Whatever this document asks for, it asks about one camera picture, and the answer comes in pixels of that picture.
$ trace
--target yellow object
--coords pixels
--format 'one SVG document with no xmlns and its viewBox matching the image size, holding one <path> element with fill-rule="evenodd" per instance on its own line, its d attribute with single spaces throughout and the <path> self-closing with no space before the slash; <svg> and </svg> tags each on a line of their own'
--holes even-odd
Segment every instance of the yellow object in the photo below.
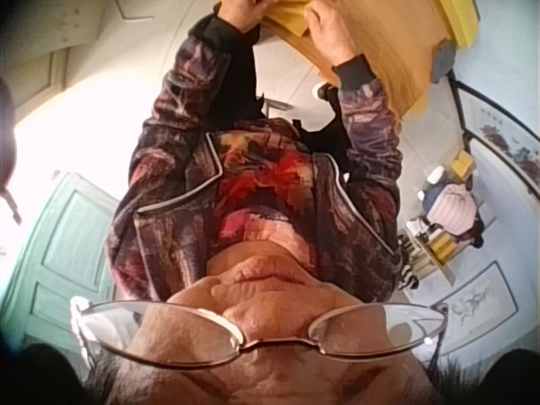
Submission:
<svg viewBox="0 0 540 405">
<path fill-rule="evenodd" d="M 466 151 L 462 150 L 459 156 L 450 165 L 454 174 L 462 181 L 467 181 L 473 170 L 476 168 L 474 158 Z"/>
<path fill-rule="evenodd" d="M 282 25 L 296 36 L 302 36 L 308 30 L 304 19 L 304 7 L 310 0 L 281 0 L 268 13 L 267 18 Z"/>
<path fill-rule="evenodd" d="M 457 243 L 450 234 L 442 231 L 428 243 L 428 248 L 433 252 L 437 260 L 444 265 L 452 258 Z"/>
<path fill-rule="evenodd" d="M 478 37 L 479 22 L 473 0 L 440 0 L 459 46 L 471 46 Z"/>
</svg>

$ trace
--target glasses frame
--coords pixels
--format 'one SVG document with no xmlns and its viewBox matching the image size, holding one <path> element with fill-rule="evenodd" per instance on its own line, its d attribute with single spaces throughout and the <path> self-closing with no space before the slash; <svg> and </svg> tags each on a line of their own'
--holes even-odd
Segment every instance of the glasses frame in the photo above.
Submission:
<svg viewBox="0 0 540 405">
<path fill-rule="evenodd" d="M 168 305 L 168 306 L 177 306 L 181 307 L 184 311 L 191 312 L 194 314 L 197 314 L 199 316 L 202 316 L 210 321 L 213 321 L 220 326 L 227 329 L 231 335 L 235 338 L 235 346 L 234 346 L 234 352 L 231 353 L 229 356 L 225 356 L 223 359 L 220 360 L 212 360 L 212 361 L 202 361 L 198 363 L 183 363 L 183 362 L 155 362 L 151 360 L 144 359 L 142 357 L 139 357 L 134 354 L 129 354 L 119 348 L 115 348 L 114 346 L 108 344 L 107 342 L 103 342 L 102 340 L 95 337 L 95 339 L 90 339 L 93 342 L 97 343 L 102 347 L 104 350 L 106 350 L 109 353 L 112 353 L 114 355 L 123 357 L 124 359 L 129 359 L 131 361 L 134 361 L 136 363 L 139 363 L 141 365 L 150 365 L 156 368 L 165 369 L 165 370 L 204 370 L 212 367 L 216 367 L 219 365 L 226 365 L 228 363 L 231 363 L 232 361 L 235 361 L 240 356 L 246 353 L 250 353 L 253 350 L 257 350 L 259 348 L 265 348 L 265 347 L 281 347 L 281 346 L 303 346 L 306 348 L 314 349 L 319 354 L 335 359 L 337 361 L 342 362 L 350 362 L 350 363 L 364 363 L 364 362 L 370 362 L 378 359 L 388 359 L 390 357 L 397 356 L 399 354 L 403 354 L 405 352 L 408 352 L 414 348 L 417 348 L 424 344 L 424 341 L 426 338 L 435 338 L 439 336 L 439 341 L 437 342 L 437 346 L 435 348 L 435 354 L 432 359 L 433 361 L 437 360 L 439 357 L 440 352 L 440 346 L 442 344 L 442 341 L 444 339 L 444 336 L 446 334 L 446 328 L 448 327 L 448 305 L 447 304 L 436 304 L 432 306 L 425 306 L 425 305 L 417 305 L 417 304 L 401 304 L 401 303 L 372 303 L 372 304 L 358 304 L 358 305 L 350 305 L 343 308 L 338 308 L 336 310 L 330 310 L 327 313 L 318 316 L 308 327 L 307 335 L 308 337 L 284 337 L 284 338 L 271 338 L 271 339 L 257 339 L 252 342 L 246 343 L 246 338 L 244 336 L 244 333 L 232 322 L 228 321 L 221 315 L 218 315 L 210 310 L 204 310 L 200 308 L 192 308 L 190 306 L 186 305 L 179 305 L 179 304 L 171 304 L 166 302 L 158 302 L 158 301 L 147 301 L 147 300 L 121 300 L 121 301 L 111 301 L 111 302 L 104 302 L 99 303 L 90 306 L 89 308 L 80 311 L 80 317 L 76 320 L 78 323 L 78 330 L 76 331 L 76 334 L 78 335 L 78 338 L 80 338 L 80 341 L 82 342 L 83 351 L 86 352 L 86 355 L 88 355 L 88 359 L 85 359 L 87 364 L 90 366 L 90 369 L 93 369 L 96 365 L 96 359 L 92 354 L 92 350 L 89 346 L 89 338 L 85 336 L 84 334 L 84 328 L 80 322 L 84 318 L 84 316 L 89 315 L 92 313 L 96 308 L 99 308 L 104 305 L 111 305 L 111 304 L 121 304 L 121 303 L 128 303 L 128 304 L 158 304 L 158 305 Z M 437 327 L 433 332 L 426 333 L 426 336 L 424 336 L 424 339 L 412 342 L 410 344 L 406 344 L 398 348 L 397 350 L 394 350 L 392 352 L 375 352 L 372 354 L 332 354 L 328 353 L 319 342 L 317 342 L 314 339 L 309 338 L 311 335 L 311 332 L 323 321 L 338 316 L 342 313 L 351 311 L 355 308 L 360 307 L 366 307 L 366 306 L 383 306 L 383 305 L 400 305 L 400 306 L 409 306 L 413 308 L 423 308 L 423 309 L 430 309 L 432 311 L 438 312 L 443 316 L 443 322 L 442 324 Z"/>
</svg>

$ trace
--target eyeglasses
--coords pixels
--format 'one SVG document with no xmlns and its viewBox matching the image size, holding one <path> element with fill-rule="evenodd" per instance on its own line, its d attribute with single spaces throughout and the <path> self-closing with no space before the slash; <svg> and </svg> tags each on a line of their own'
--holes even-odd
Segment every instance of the eyeglasses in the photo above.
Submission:
<svg viewBox="0 0 540 405">
<path fill-rule="evenodd" d="M 283 345 L 304 346 L 340 361 L 366 362 L 432 344 L 439 337 L 436 358 L 448 324 L 444 304 L 362 304 L 319 316 L 305 337 L 247 342 L 236 325 L 209 310 L 154 301 L 75 307 L 73 330 L 90 367 L 95 366 L 96 346 L 144 365 L 198 370 L 225 365 L 258 348 Z"/>
</svg>

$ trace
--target glasses lens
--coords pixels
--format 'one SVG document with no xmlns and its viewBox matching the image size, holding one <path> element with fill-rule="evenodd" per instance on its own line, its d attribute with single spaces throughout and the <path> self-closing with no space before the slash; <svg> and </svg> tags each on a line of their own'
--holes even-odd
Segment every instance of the glasses lens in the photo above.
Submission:
<svg viewBox="0 0 540 405">
<path fill-rule="evenodd" d="M 120 355 L 165 366 L 204 365 L 234 356 L 240 331 L 205 310 L 152 302 L 111 302 L 86 310 L 81 331 Z"/>
<path fill-rule="evenodd" d="M 446 318 L 436 310 L 414 305 L 357 305 L 315 320 L 309 336 L 330 355 L 384 356 L 430 343 Z"/>
</svg>

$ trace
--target zipper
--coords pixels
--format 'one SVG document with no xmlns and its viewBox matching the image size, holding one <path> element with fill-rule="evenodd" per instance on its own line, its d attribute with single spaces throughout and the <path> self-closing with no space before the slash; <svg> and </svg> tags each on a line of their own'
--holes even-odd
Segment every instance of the zipper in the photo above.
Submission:
<svg viewBox="0 0 540 405">
<path fill-rule="evenodd" d="M 221 162 L 219 161 L 218 154 L 216 153 L 216 149 L 213 146 L 212 137 L 210 136 L 210 132 L 207 132 L 205 134 L 205 136 L 206 136 L 208 146 L 210 147 L 210 152 L 211 152 L 212 157 L 213 157 L 213 162 L 218 167 L 218 174 L 213 176 L 213 177 L 210 177 L 203 184 L 201 184 L 200 186 L 195 187 L 193 190 L 187 192 L 186 194 L 182 194 L 181 196 L 175 197 L 175 198 L 173 198 L 171 200 L 158 202 L 158 203 L 152 204 L 152 205 L 147 205 L 146 207 L 142 207 L 142 208 L 138 209 L 137 213 L 139 213 L 139 214 L 147 213 L 148 211 L 152 211 L 152 210 L 155 210 L 155 209 L 166 208 L 166 207 L 169 207 L 170 205 L 175 205 L 175 204 L 177 204 L 177 203 L 179 203 L 181 201 L 184 201 L 185 199 L 191 197 L 193 194 L 196 194 L 197 192 L 200 192 L 203 188 L 208 187 L 210 184 L 212 184 L 214 181 L 216 181 L 219 177 L 221 177 L 223 175 L 223 173 L 224 173 L 223 172 L 223 166 L 221 165 Z"/>
<path fill-rule="evenodd" d="M 356 209 L 356 207 L 354 206 L 354 204 L 351 201 L 350 197 L 348 196 L 347 192 L 341 186 L 341 183 L 339 181 L 338 162 L 336 162 L 336 160 L 330 154 L 323 154 L 323 155 L 327 156 L 330 159 L 330 161 L 332 162 L 332 165 L 334 166 L 334 170 L 336 172 L 337 190 L 341 194 L 341 197 L 343 198 L 343 200 L 345 200 L 345 202 L 347 203 L 347 205 L 348 205 L 349 209 L 351 210 L 351 212 L 353 213 L 354 217 L 356 217 L 356 219 L 358 221 L 360 221 L 364 225 L 364 227 L 373 235 L 373 237 L 382 245 L 382 247 L 384 247 L 388 251 L 388 253 L 390 253 L 392 256 L 394 256 L 395 252 L 391 249 L 391 247 L 389 245 L 386 244 L 386 242 L 379 236 L 379 234 L 377 234 L 375 232 L 375 230 L 371 227 L 371 225 L 368 223 L 368 221 L 365 220 L 365 218 L 362 216 L 362 214 L 359 213 L 358 209 Z"/>
</svg>

